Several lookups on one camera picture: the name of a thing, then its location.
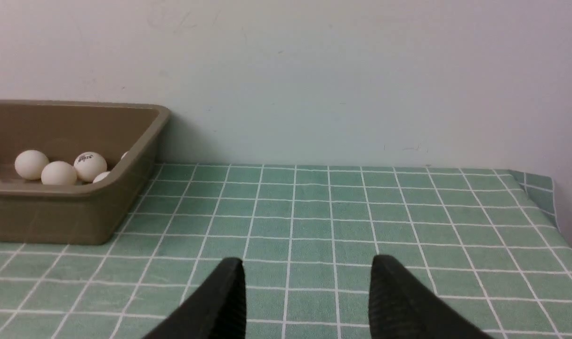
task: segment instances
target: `white wall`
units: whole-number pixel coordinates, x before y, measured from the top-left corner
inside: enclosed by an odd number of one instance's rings
[[[550,175],[572,242],[572,0],[0,0],[0,98],[166,105],[169,161]]]

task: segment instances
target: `plastic tray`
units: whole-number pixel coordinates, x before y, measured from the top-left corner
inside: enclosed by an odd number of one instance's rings
[[[148,181],[169,116],[158,105],[0,101],[0,241],[106,242]],[[14,170],[24,150],[70,164],[93,151],[112,171],[93,184],[41,185]]]

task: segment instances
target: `ping pong ball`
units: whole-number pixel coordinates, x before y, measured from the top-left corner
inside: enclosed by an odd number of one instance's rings
[[[14,168],[16,168],[16,173],[22,178],[39,180],[41,172],[43,172],[43,168],[47,164],[49,164],[49,159],[47,159],[45,154],[35,150],[28,150],[16,157]]]
[[[109,171],[100,173],[100,174],[99,174],[98,176],[96,176],[96,178],[94,179],[94,183],[98,182],[99,180],[102,180],[103,178],[106,178],[106,177],[108,176],[108,174],[110,174]]]
[[[108,170],[108,164],[103,156],[96,152],[85,152],[74,161],[77,176],[84,182],[93,182],[96,176]]]
[[[44,185],[74,185],[77,171],[67,162],[54,161],[43,168],[41,182]]]

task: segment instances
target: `white grid line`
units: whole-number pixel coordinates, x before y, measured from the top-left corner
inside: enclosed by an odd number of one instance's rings
[[[472,195],[475,196],[476,200],[478,200],[478,197],[475,193],[475,191],[473,191],[472,186],[470,185],[470,182],[468,181],[468,178],[466,178],[465,175],[463,175],[464,180],[466,181],[466,184],[468,184],[469,190],[472,192]],[[505,240],[503,240],[503,236],[501,236],[501,234],[499,233],[499,231],[497,230],[497,227],[495,227],[495,224],[493,223],[493,221],[491,220],[491,217],[487,214],[486,210],[484,209],[484,206],[482,206],[480,200],[478,201],[478,204],[480,205],[480,207],[482,208],[482,212],[484,213],[484,215],[486,216],[486,218],[489,220],[489,223],[491,225],[493,225],[493,229],[495,230],[495,233],[497,234],[497,236],[499,237],[499,241],[501,241],[501,244],[506,244]],[[543,306],[543,304],[537,300],[538,296],[535,292],[535,290],[533,289],[533,286],[531,285],[531,283],[529,282],[529,279],[527,279],[526,275],[524,274],[524,272],[522,271],[522,269],[520,268],[520,265],[518,264],[518,262],[516,261],[516,258],[514,257],[514,255],[512,254],[512,251],[510,251],[510,249],[506,248],[506,251],[508,253],[508,255],[510,256],[510,259],[512,259],[512,261],[514,262],[514,265],[516,266],[516,268],[518,268],[518,272],[520,272],[520,275],[522,275],[522,278],[524,279],[524,282],[526,283],[527,287],[529,288],[529,290],[531,291],[531,294],[533,295],[533,297],[535,298],[535,300],[537,301],[537,304],[539,305],[539,308],[541,309],[541,311],[545,314],[546,318],[548,318],[548,321],[551,325],[551,328],[554,330],[554,332],[556,333],[557,337],[559,337],[560,339],[563,339],[562,335],[558,332],[556,324],[554,323],[554,321],[551,319],[551,316],[549,315],[548,311],[546,310],[546,308]]]
[[[158,170],[158,173],[156,174],[154,180],[156,180],[156,178],[158,178],[158,176],[160,175],[160,173],[162,172],[162,168],[163,165],[161,165],[161,167]],[[148,193],[150,191],[150,189],[152,189],[153,185],[150,185],[148,187],[148,189],[146,190],[146,193]],[[139,200],[139,202],[137,203],[137,206],[135,207],[135,211],[137,211],[139,209],[139,207],[141,206],[141,204],[144,202],[145,198],[142,198],[141,200]],[[124,232],[125,229],[127,229],[127,226],[129,225],[129,223],[131,222],[131,220],[133,219],[133,214],[129,215],[129,218],[127,219],[127,222],[125,223],[124,227],[122,229],[120,229],[120,231],[116,234],[116,238],[114,239],[114,241],[112,242],[112,245],[110,245],[110,247],[108,248],[108,251],[105,253],[105,255],[102,257],[102,260],[100,260],[96,270],[92,273],[91,277],[89,277],[89,279],[87,280],[87,282],[85,283],[85,285],[83,286],[83,288],[81,289],[81,292],[79,292],[79,295],[77,296],[77,300],[75,300],[73,302],[73,306],[70,307],[69,311],[64,315],[64,317],[62,317],[62,320],[60,321],[60,324],[58,324],[58,327],[56,328],[56,330],[54,331],[53,335],[51,336],[51,339],[55,339],[57,337],[57,335],[60,333],[60,331],[62,330],[62,327],[64,327],[64,324],[66,323],[66,320],[68,320],[68,317],[74,313],[77,305],[79,304],[79,302],[81,301],[81,298],[83,297],[83,295],[85,294],[85,291],[87,290],[87,288],[90,286],[91,282],[93,281],[94,277],[98,274],[99,270],[101,270],[102,266],[104,265],[105,261],[107,260],[108,256],[110,255],[110,253],[112,252],[112,249],[114,249],[114,246],[116,245],[116,243],[118,242],[118,239],[120,239],[120,237],[122,236],[122,232]]]
[[[102,255],[98,255],[98,256],[90,256],[90,258],[102,258]],[[149,257],[127,257],[127,258],[135,258],[135,259],[148,259]],[[174,257],[163,257],[163,256],[157,256],[154,259],[162,259],[162,260],[176,260],[176,261],[195,261],[196,258],[174,258]],[[221,261],[223,258],[200,258],[199,261]],[[264,260],[264,259],[247,259],[247,262],[266,262],[269,264],[287,264],[288,262],[285,260]],[[290,261],[292,264],[323,264],[323,265],[331,265],[333,266],[334,263],[333,262],[325,262],[325,261],[295,261],[295,260],[291,260]],[[348,264],[348,263],[342,263],[342,262],[337,262],[336,263],[337,266],[356,266],[356,267],[371,267],[370,264]],[[405,266],[405,268],[410,268],[410,269],[421,269],[421,270],[425,270],[425,266]],[[453,268],[453,267],[438,267],[438,266],[428,266],[428,268],[432,271],[457,271],[457,272],[473,272],[474,270],[472,270],[471,268]],[[476,268],[475,269],[476,272],[495,272],[495,273],[519,273],[517,270],[503,270],[503,269],[494,269],[494,268]],[[572,271],[564,272],[564,271],[529,271],[529,270],[524,270],[524,273],[527,274],[550,274],[550,275],[569,275],[572,274]],[[36,282],[38,281],[40,278],[27,278],[27,277],[0,277],[0,281],[32,281],[32,282]],[[42,279],[42,281],[45,282],[54,282],[54,283],[77,283],[77,284],[82,284],[82,283],[86,283],[86,281],[73,281],[73,280],[60,280],[60,279],[50,279],[50,278],[46,278],[46,279]],[[136,283],[128,283],[128,282],[112,282],[112,281],[100,281],[100,280],[92,280],[92,283],[101,283],[101,284],[106,284],[106,285],[124,285],[124,286],[135,286]],[[181,286],[183,285],[184,287],[187,284],[164,284],[164,283],[141,283],[140,285],[142,286],[170,286],[170,285],[175,285],[175,286]]]
[[[294,182],[296,182],[296,167],[294,167]],[[292,200],[296,196],[296,186],[292,189]],[[294,232],[294,202],[290,211],[290,239],[288,240],[288,261],[286,264],[286,289],[284,290],[284,314],[282,326],[282,339],[286,339],[286,320],[288,318],[288,287],[290,286],[290,260],[292,260],[292,234]]]
[[[242,261],[246,260],[246,254],[248,253],[248,247],[250,244],[250,239],[252,238],[251,234],[252,234],[252,227],[254,224],[254,215],[256,214],[256,206],[258,204],[258,195],[260,195],[260,182],[263,180],[263,170],[264,169],[265,169],[265,166],[263,165],[260,168],[260,175],[258,177],[258,184],[257,184],[258,186],[256,187],[256,197],[254,198],[254,206],[252,208],[252,217],[250,217],[249,232],[246,236],[246,245],[244,246],[244,253],[242,255]]]
[[[206,233],[204,234],[204,238],[202,239],[202,245],[200,245],[200,250],[198,251],[198,256],[196,257],[196,260],[193,262],[192,272],[189,274],[189,278],[187,279],[187,286],[185,287],[185,290],[183,291],[183,294],[181,295],[181,300],[180,300],[179,304],[183,303],[183,301],[185,300],[185,296],[187,294],[187,290],[189,290],[189,288],[192,285],[193,276],[196,273],[196,268],[198,267],[198,262],[200,262],[200,258],[202,257],[202,251],[204,251],[204,245],[206,244],[206,240],[208,239],[208,235],[210,233],[210,228],[212,227],[212,222],[215,219],[215,215],[217,214],[217,210],[219,209],[221,197],[223,197],[223,191],[225,191],[225,185],[227,183],[227,177],[229,176],[229,170],[231,170],[231,166],[227,167],[227,172],[225,173],[225,180],[223,181],[223,186],[221,187],[221,192],[219,193],[219,198],[217,199],[217,203],[215,204],[215,209],[213,210],[212,215],[210,216],[209,225],[206,228]]]
[[[363,188],[363,189],[367,189],[367,187],[364,186],[355,186],[356,188]],[[178,198],[178,196],[176,195],[148,195],[147,197],[156,197],[156,198]],[[194,198],[194,199],[208,199],[208,200],[214,200],[217,199],[217,197],[195,197],[195,196],[186,196],[186,198]],[[222,200],[249,200],[249,201],[253,201],[253,200],[260,200],[260,201],[267,201],[267,202],[291,202],[291,199],[276,199],[276,198],[233,198],[233,197],[223,197],[221,198]],[[308,199],[308,200],[303,200],[303,199],[295,199],[294,202],[330,202],[329,200],[318,200],[318,199]],[[346,202],[346,203],[350,203],[350,204],[374,204],[374,205],[400,205],[400,202],[358,202],[358,201],[350,201],[350,200],[332,200],[331,202]],[[408,203],[409,206],[442,206],[442,204],[419,204],[419,203],[412,203],[409,202]],[[471,208],[479,208],[476,204],[468,204],[468,205],[462,205],[462,204],[445,204],[445,206],[447,207],[471,207]],[[486,208],[493,208],[496,210],[517,210],[518,206],[490,206],[490,205],[485,205]],[[529,208],[529,209],[533,209],[533,210],[539,210],[538,206],[521,206],[521,208]]]
[[[135,214],[138,215],[167,215],[167,216],[171,216],[171,214],[168,213],[150,213],[150,212],[137,212]],[[180,216],[188,216],[188,217],[212,217],[212,214],[176,214],[176,215],[180,215]],[[225,215],[217,215],[217,217],[222,217],[222,218],[251,218],[252,215],[230,215],[230,214],[225,214]],[[254,217],[255,219],[286,219],[286,220],[290,220],[289,217],[261,217],[256,215]],[[329,221],[329,218],[294,218],[295,220],[324,220],[324,221]],[[334,218],[334,221],[363,221],[363,222],[368,222],[367,219],[337,219]],[[375,220],[374,222],[376,223],[386,223],[386,224],[408,224],[409,221],[391,221],[391,220]],[[422,223],[422,224],[426,224],[426,225],[449,225],[449,223]],[[488,224],[456,224],[456,225],[463,225],[463,226],[484,226],[484,227],[491,227],[491,225]],[[533,226],[531,225],[495,225],[497,227],[530,227],[532,228]],[[548,227],[550,229],[556,229],[555,227],[553,227],[552,225],[536,225],[538,227]]]
[[[193,178],[193,176],[196,174],[196,168],[197,167],[193,168],[191,178]],[[144,266],[144,270],[141,273],[141,275],[139,276],[139,279],[137,280],[137,284],[135,285],[135,288],[133,288],[133,291],[131,292],[131,296],[129,297],[127,304],[125,305],[125,307],[123,307],[120,317],[118,317],[118,321],[116,322],[116,325],[114,326],[114,330],[112,331],[112,334],[110,335],[110,339],[114,338],[114,336],[118,332],[118,328],[120,328],[120,326],[121,326],[122,318],[123,318],[122,314],[127,313],[127,309],[129,308],[129,306],[131,306],[131,303],[135,300],[135,298],[137,296],[137,291],[139,291],[139,287],[141,286],[141,283],[144,281],[145,274],[148,272],[148,268],[150,268],[150,265],[152,264],[152,260],[156,256],[156,253],[158,253],[158,249],[161,248],[161,243],[164,240],[165,235],[167,234],[167,232],[169,230],[169,227],[171,227],[171,221],[174,219],[175,213],[179,210],[179,207],[181,206],[181,203],[183,202],[183,197],[185,196],[185,192],[187,191],[187,188],[189,187],[190,184],[191,184],[191,181],[189,181],[187,183],[185,189],[183,190],[183,194],[182,194],[181,198],[179,199],[179,202],[175,206],[175,209],[173,210],[173,214],[171,216],[171,219],[167,222],[167,226],[165,227],[165,230],[162,232],[161,236],[159,237],[158,243],[156,244],[156,247],[154,248],[154,251],[152,252],[152,255],[150,256],[150,259],[148,259],[148,262],[146,262],[146,264]]]
[[[231,164],[217,164],[217,165],[207,165],[207,164],[203,164],[203,163],[159,163],[159,164],[163,164],[163,165],[169,165],[169,166],[180,166],[180,167],[193,167],[193,166],[198,166],[198,167],[225,167],[227,168],[228,166],[232,167],[232,168],[251,168],[251,169],[259,169],[260,166],[247,166],[247,165],[231,165]],[[290,167],[283,167],[283,166],[277,166],[277,165],[264,165],[265,168],[267,168],[268,170],[286,170],[286,171],[294,171],[294,166],[290,166]],[[304,172],[327,172],[328,171],[328,166],[319,166],[319,167],[324,167],[325,169],[319,169],[319,168],[314,168],[314,169],[309,169],[309,168],[301,168],[301,167],[307,167],[307,165],[297,165],[297,171],[304,171]],[[345,167],[351,167],[351,168],[355,168],[358,166],[345,166]],[[330,169],[330,171],[332,172],[368,172],[368,173],[393,173],[393,167],[379,167],[379,168],[390,168],[391,170],[383,170],[383,171],[378,171],[375,169],[363,169],[363,168],[367,168],[368,166],[361,166],[361,171],[358,171],[356,169]],[[418,167],[418,168],[423,168],[426,171],[418,171],[418,172],[410,172],[410,171],[397,171],[398,173],[401,174],[427,174],[428,172],[430,172],[430,168],[429,167]],[[443,176],[460,176],[463,171],[461,171],[461,169],[459,168],[453,168],[454,170],[460,170],[460,172],[455,172],[455,173],[443,173],[443,172],[431,172],[432,174],[438,174],[438,175],[443,175]],[[468,176],[482,176],[482,177],[492,177],[495,176],[495,174],[487,174],[487,173],[465,173]]]
[[[428,279],[430,279],[430,284],[432,284],[432,290],[434,291],[435,294],[437,294],[438,292],[436,291],[436,284],[435,284],[434,279],[432,278],[432,273],[430,273],[430,269],[428,268],[428,261],[426,260],[426,255],[424,255],[424,250],[422,249],[422,245],[419,244],[418,232],[415,230],[415,226],[413,225],[413,219],[411,218],[411,213],[409,212],[409,206],[407,205],[407,202],[405,200],[405,195],[403,194],[401,184],[398,180],[397,172],[395,171],[394,174],[395,174],[395,180],[397,181],[397,186],[399,187],[399,193],[401,194],[401,198],[403,200],[403,205],[405,206],[405,211],[407,212],[407,217],[409,219],[409,223],[411,224],[411,228],[413,230],[413,236],[415,236],[415,241],[418,245],[419,253],[420,253],[420,255],[422,255],[422,261],[424,262],[424,268],[426,269],[426,273],[428,273]]]
[[[168,179],[159,179],[157,180],[158,182],[187,182],[187,180],[168,180]],[[213,180],[193,180],[193,183],[223,183],[223,182],[219,182],[219,181],[213,181]],[[241,185],[256,185],[256,183],[251,183],[251,182],[227,182],[227,183],[236,183],[236,184],[241,184]],[[295,185],[294,182],[292,183],[276,183],[276,182],[262,182],[262,185],[274,185],[274,186],[292,186]],[[328,187],[327,183],[297,183],[297,186],[325,186]],[[361,186],[355,186],[355,185],[331,185],[331,187],[359,187],[361,188]],[[397,186],[367,186],[367,188],[398,188]],[[429,191],[433,191],[433,188],[427,188],[427,187],[404,187],[401,186],[402,189],[421,189],[421,190],[429,190]],[[467,189],[464,188],[441,188],[439,187],[438,189],[442,190],[442,191],[465,191],[467,192]],[[512,191],[523,191],[521,188],[517,188],[517,189],[512,189]],[[507,189],[476,189],[476,192],[505,192],[507,191]]]
[[[0,327],[0,333],[1,331],[3,331],[9,324],[10,322],[12,322],[12,320],[14,320],[14,318],[17,316],[17,313],[24,307],[24,305],[26,304],[26,302],[28,301],[28,298],[30,298],[30,296],[32,296],[32,294],[34,293],[34,291],[39,287],[39,285],[43,282],[43,279],[45,279],[45,277],[47,277],[47,275],[51,272],[51,270],[54,269],[54,267],[56,266],[56,264],[58,263],[58,261],[60,261],[60,258],[62,258],[62,255],[64,255],[64,253],[66,253],[66,250],[68,249],[69,245],[64,246],[64,249],[62,249],[62,251],[60,253],[58,253],[58,255],[56,256],[56,259],[54,259],[54,262],[51,264],[51,266],[49,266],[49,268],[47,270],[45,270],[45,272],[43,273],[43,275],[41,275],[41,277],[39,279],[37,279],[36,283],[34,283],[34,285],[32,286],[32,288],[30,289],[30,291],[28,291],[27,295],[24,297],[23,301],[18,305],[18,307],[16,308],[16,313],[12,314],[8,320]]]
[[[14,313],[15,309],[3,309],[0,308],[0,313]],[[63,311],[52,311],[52,310],[22,310],[19,314],[43,314],[43,315],[57,315],[63,314]],[[113,313],[113,312],[90,312],[90,311],[77,311],[73,314],[86,314],[86,315],[106,315],[111,317],[118,317],[120,313]],[[166,318],[163,315],[153,315],[153,314],[125,314],[124,317],[128,318],[141,318],[141,319],[156,319],[156,320],[163,320]],[[249,323],[268,323],[268,324],[292,324],[292,325],[301,325],[301,324],[308,324],[308,325],[323,325],[323,326],[337,326],[336,323],[330,322],[293,322],[287,321],[284,322],[282,320],[267,320],[267,319],[248,319],[247,322]],[[369,328],[368,324],[355,324],[355,323],[341,323],[340,326],[348,327],[348,328]],[[529,335],[556,335],[555,332],[545,332],[545,331],[521,331],[521,330],[482,330],[486,333],[507,333],[507,334],[529,334]],[[564,337],[572,337],[572,332],[560,332],[560,335]]]
[[[327,168],[327,184],[328,184],[328,190],[327,190],[327,194],[328,194],[328,198],[330,201],[330,231],[331,231],[331,260],[333,262],[333,267],[332,269],[334,270],[334,288],[335,288],[335,295],[334,295],[334,300],[336,303],[336,323],[337,323],[337,327],[336,327],[336,331],[337,331],[337,336],[338,339],[340,339],[342,337],[342,329],[340,328],[340,295],[338,294],[338,266],[336,265],[336,235],[334,232],[334,211],[333,211],[333,206],[331,203],[331,180],[330,180],[330,168]]]
[[[4,262],[3,265],[0,267],[0,273],[2,270],[4,270],[10,264],[10,261],[12,261],[19,253],[21,253],[21,250],[24,248],[24,245],[26,245],[26,244],[22,244],[20,247],[18,247],[18,249],[16,251],[10,252],[10,253],[12,253],[12,255],[10,255],[8,257],[8,259],[6,259],[6,262]]]
[[[435,182],[432,179],[432,176],[430,176],[430,174],[428,174],[428,178],[430,178],[430,182],[432,183],[432,185],[434,187],[436,187]],[[501,320],[499,319],[497,312],[495,312],[495,307],[493,307],[493,304],[489,299],[489,294],[488,294],[488,292],[486,292],[486,288],[484,288],[484,284],[482,283],[482,280],[480,279],[478,272],[476,272],[476,267],[475,267],[474,263],[472,262],[472,259],[468,253],[468,250],[466,250],[466,248],[464,247],[464,242],[462,241],[462,237],[459,235],[458,229],[455,227],[455,225],[453,223],[453,219],[451,218],[449,211],[445,207],[445,203],[443,202],[443,198],[441,197],[441,194],[438,192],[438,190],[436,191],[436,195],[437,195],[439,201],[441,202],[441,204],[443,205],[443,210],[445,210],[445,214],[447,214],[447,219],[449,219],[449,222],[451,223],[451,227],[453,228],[453,231],[455,232],[455,236],[458,238],[458,241],[462,247],[462,250],[464,251],[466,258],[468,259],[468,262],[470,264],[470,268],[472,269],[472,271],[475,275],[475,278],[478,281],[480,289],[482,290],[482,293],[484,294],[484,299],[486,300],[486,303],[489,305],[489,308],[491,309],[491,313],[493,313],[493,316],[495,317],[495,321],[497,322],[497,326],[499,326],[499,329],[503,331],[503,324],[501,324]],[[503,333],[503,337],[504,337],[504,339],[508,339],[508,335],[505,333]]]
[[[123,235],[140,235],[140,236],[161,236],[160,233],[139,233],[139,232],[124,232]],[[182,237],[182,238],[203,238],[204,234],[165,234],[165,238],[167,237]],[[208,238],[235,238],[235,239],[247,239],[248,237],[245,235],[216,235],[216,234],[209,234]],[[251,239],[269,239],[269,240],[288,240],[289,238],[286,237],[279,237],[279,236],[250,236]],[[292,238],[293,240],[314,240],[314,241],[331,241],[331,238]],[[357,242],[361,244],[374,244],[375,242],[378,244],[399,244],[399,245],[417,245],[417,242],[408,242],[408,241],[373,241],[373,240],[348,240],[348,239],[334,239],[336,242]],[[443,246],[443,247],[475,247],[475,248],[484,248],[484,249],[524,249],[524,250],[546,250],[546,249],[567,249],[571,250],[572,248],[568,246],[504,246],[504,245],[466,245],[466,244],[447,244],[442,242],[420,242],[420,245],[428,245],[428,246]],[[14,253],[14,251],[10,250],[0,250],[0,253]],[[21,251],[21,254],[28,254],[28,255],[58,255],[59,252],[47,252],[47,251]],[[63,256],[87,256],[87,257],[104,257],[105,255],[96,255],[96,254],[82,254],[82,253],[65,253]],[[148,259],[150,256],[128,256],[128,255],[109,255],[109,258],[124,258],[124,259]],[[156,256],[156,258],[165,258],[165,256]]]
[[[500,176],[497,176],[497,178],[499,179],[499,181],[501,181],[501,183],[503,183],[503,186],[507,187],[507,185],[505,184],[505,182],[503,182],[503,180],[501,180]],[[520,203],[518,202],[518,200],[516,199],[516,197],[514,195],[512,195],[512,197],[514,198],[514,201],[516,202],[516,204],[518,206],[520,206]],[[558,263],[560,264],[560,266],[562,266],[562,268],[564,269],[564,272],[568,273],[568,268],[566,268],[566,265],[564,265],[564,263],[562,262],[562,260],[560,259],[560,257],[557,255],[556,251],[553,250],[553,248],[550,246],[550,244],[548,243],[548,241],[546,240],[546,237],[543,236],[543,234],[539,231],[538,227],[534,227],[535,225],[533,224],[533,221],[531,220],[531,218],[529,217],[529,215],[526,214],[526,212],[524,210],[522,210],[522,213],[524,214],[524,217],[529,221],[529,223],[531,223],[531,225],[533,226],[533,228],[535,229],[535,231],[539,234],[539,237],[541,238],[541,240],[543,240],[543,242],[546,245],[546,248],[549,249],[549,251],[551,252],[551,254],[556,258],[556,260],[558,261]]]
[[[376,246],[376,254],[380,254],[380,248],[378,247],[378,239],[376,238],[376,228],[374,226],[374,217],[371,214],[370,199],[367,196],[367,187],[365,186],[365,178],[363,173],[361,173],[361,184],[363,184],[363,194],[365,195],[365,204],[367,205],[367,213],[368,216],[370,217],[371,236],[373,237],[374,245]]]

